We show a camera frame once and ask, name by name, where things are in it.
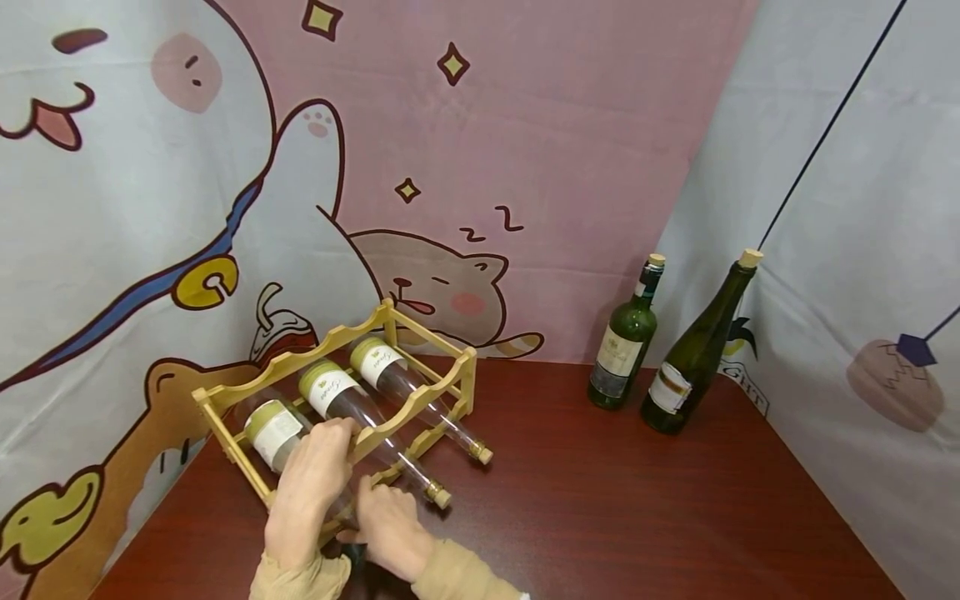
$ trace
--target wine rack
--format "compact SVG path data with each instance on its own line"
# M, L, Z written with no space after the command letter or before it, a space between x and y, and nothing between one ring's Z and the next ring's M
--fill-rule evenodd
M424 365L419 359L411 356L407 351L398 347L396 340L396 326L401 324L418 334L434 348L449 354L455 360L453 366L445 375L434 372ZM196 400L204 419L210 425L214 437L227 458L234 463L246 477L253 490L263 501L267 510L273 505L276 490L270 486L260 476L253 466L248 453L245 450L251 449L251 443L244 435L241 429L239 433L230 433L227 424L224 422L224 416L227 411L247 399L257 394L265 388L276 384L281 379L296 373L304 367L316 363L338 348L343 348L353 340L370 333L371 331L382 328L387 344L394 347L408 363L415 369L423 373L425 378L432 381L432 385L420 386L418 390L410 394L406 403L396 412L396 414L385 423L378 427L367 427L360 431L355 437L348 454L348 459L352 464L357 464L364 457L370 454L380 443L388 436L393 435L397 430L410 422L417 414L424 410L426 405L435 400L442 394L450 394L456 398L456 402L450 410L450 420L456 421L473 412L473 389L476 381L476 350L474 348L457 348L434 334L432 331L417 323L413 319L401 314L396 310L394 301L386 299L382 301L371 313L370 317L361 325L356 327L347 327L339 325L330 329L318 346L306 352L293 353L284 352L273 359L260 375L243 385L225 386L218 385L213 388L200 388L193 391L194 400ZM351 369L347 371L356 378L357 373ZM308 408L302 397L292 401L292 404L298 410ZM419 458L429 450L437 440L443 436L445 425L440 424L432 429L426 429L421 432L406 449L406 454L410 458ZM384 469L372 476L373 483L390 484L399 475L401 471L394 465ZM340 518L344 515L336 515L330 521L324 524L321 530L320 544L323 545L331 540L341 527Z

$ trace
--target table surface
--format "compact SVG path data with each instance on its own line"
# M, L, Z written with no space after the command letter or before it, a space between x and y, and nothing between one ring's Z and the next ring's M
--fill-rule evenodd
M537 600L901 598L762 415L724 376L678 437L632 401L586 399L588 366L480 361L465 424L487 468L441 440L422 462L452 493L423 507L439 537ZM211 441L93 598L246 598L266 513ZM368 566L344 598L414 598Z

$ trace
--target hand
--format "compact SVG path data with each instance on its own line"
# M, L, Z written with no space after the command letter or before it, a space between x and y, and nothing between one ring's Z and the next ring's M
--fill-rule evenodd
M331 419L313 428L290 453L264 532L267 556L283 570L303 567L316 555L324 516L350 479L347 462L353 419Z
M360 479L357 520L360 531L343 531L337 540L365 543L367 558L400 579L414 583L426 568L436 543L417 520L417 501L390 486L371 488L371 479Z

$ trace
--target backdrop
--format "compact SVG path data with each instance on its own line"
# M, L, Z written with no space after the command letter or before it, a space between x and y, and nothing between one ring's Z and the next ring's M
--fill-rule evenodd
M381 298L591 360L755 3L4 3L0 598L85 597L189 391Z
M761 5L661 240L650 352L760 245L722 372L911 599L960 589L958 18Z

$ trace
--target wine bottle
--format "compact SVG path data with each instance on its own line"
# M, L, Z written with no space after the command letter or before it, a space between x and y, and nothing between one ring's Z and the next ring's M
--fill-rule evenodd
M709 389L720 366L733 313L763 254L745 250L704 312L666 353L640 404L640 414L661 433L678 434Z
M307 369L300 378L300 393L324 419L352 417L361 427L377 427L386 422L360 384L332 361L324 359ZM403 449L403 444L388 437L373 457L387 467L399 464L428 500L446 508L450 493L427 475L419 462L407 457Z
M281 474L294 448L313 425L284 400L268 399L262 394L244 400L238 408L250 411L243 428L247 439L270 469ZM346 488L333 501L327 515L349 528L358 528L352 506L353 495Z
M657 315L650 308L666 259L650 254L643 265L634 295L614 308L587 384L587 397L607 410L623 406L657 332Z
M410 367L403 356L380 338L366 336L353 342L350 347L350 365L364 380L395 406L403 406L426 380L419 371ZM487 464L493 458L487 446L469 432L461 423L450 419L450 409L438 397L426 405L417 418L430 427L444 423L444 435L453 440L470 457Z

